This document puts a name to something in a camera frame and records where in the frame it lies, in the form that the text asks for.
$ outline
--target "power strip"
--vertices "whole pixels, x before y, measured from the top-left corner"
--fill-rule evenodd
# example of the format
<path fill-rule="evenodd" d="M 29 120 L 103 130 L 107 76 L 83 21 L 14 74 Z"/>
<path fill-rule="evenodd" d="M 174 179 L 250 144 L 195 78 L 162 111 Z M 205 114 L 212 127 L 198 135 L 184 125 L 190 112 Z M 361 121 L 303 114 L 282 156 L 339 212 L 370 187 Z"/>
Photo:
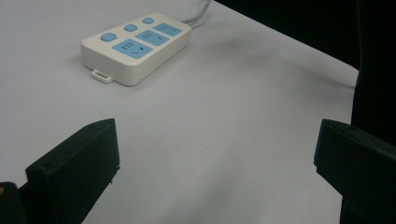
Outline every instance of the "power strip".
<path fill-rule="evenodd" d="M 124 23 L 81 41 L 92 77 L 134 86 L 189 44 L 191 27 L 159 13 Z"/>

